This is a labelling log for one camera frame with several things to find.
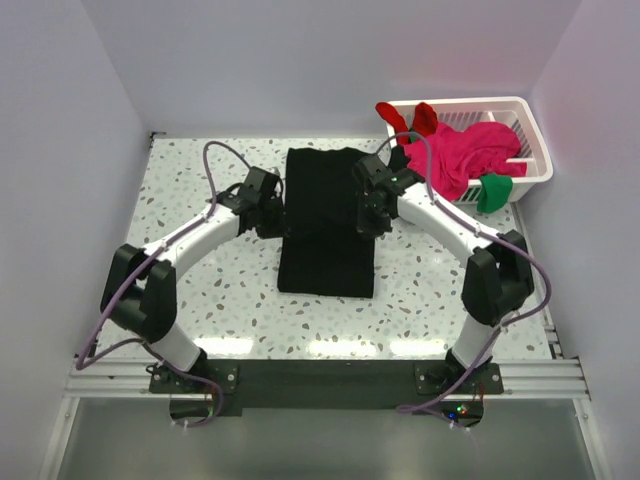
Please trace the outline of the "black t-shirt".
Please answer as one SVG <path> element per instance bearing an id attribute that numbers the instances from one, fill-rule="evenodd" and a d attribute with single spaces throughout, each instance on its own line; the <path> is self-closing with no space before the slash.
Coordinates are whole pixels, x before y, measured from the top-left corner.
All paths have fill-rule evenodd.
<path id="1" fill-rule="evenodd" d="M 359 185 L 354 148 L 289 149 L 277 287 L 283 293 L 370 299 L 375 241 L 356 230 Z"/>

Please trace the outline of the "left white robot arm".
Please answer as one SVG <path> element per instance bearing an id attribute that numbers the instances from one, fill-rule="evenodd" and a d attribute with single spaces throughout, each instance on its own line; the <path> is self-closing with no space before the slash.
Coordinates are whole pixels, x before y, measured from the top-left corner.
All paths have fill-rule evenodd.
<path id="1" fill-rule="evenodd" d="M 201 213 L 144 247 L 116 250 L 103 293 L 102 315 L 172 371 L 185 392 L 211 386 L 215 376 L 204 350 L 178 325 L 177 285 L 217 247 L 255 231 L 263 239 L 285 232 L 283 185 L 237 184 L 217 194 Z"/>

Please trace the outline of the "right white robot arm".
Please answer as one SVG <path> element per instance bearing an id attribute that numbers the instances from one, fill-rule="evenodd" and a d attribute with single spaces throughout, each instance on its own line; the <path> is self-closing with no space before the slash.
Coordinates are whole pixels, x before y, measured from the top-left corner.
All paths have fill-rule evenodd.
<path id="1" fill-rule="evenodd" d="M 385 166 L 368 172 L 356 166 L 357 231 L 370 238 L 392 230 L 400 218 L 430 234 L 464 267 L 461 301 L 466 319 L 444 365 L 429 376 L 439 388 L 469 392 L 481 380 L 480 368 L 489 363 L 494 332 L 516 313 L 533 291 L 533 275 L 524 237 L 505 234 L 474 221 L 454 205 L 429 194 L 425 180 L 402 169 Z"/>

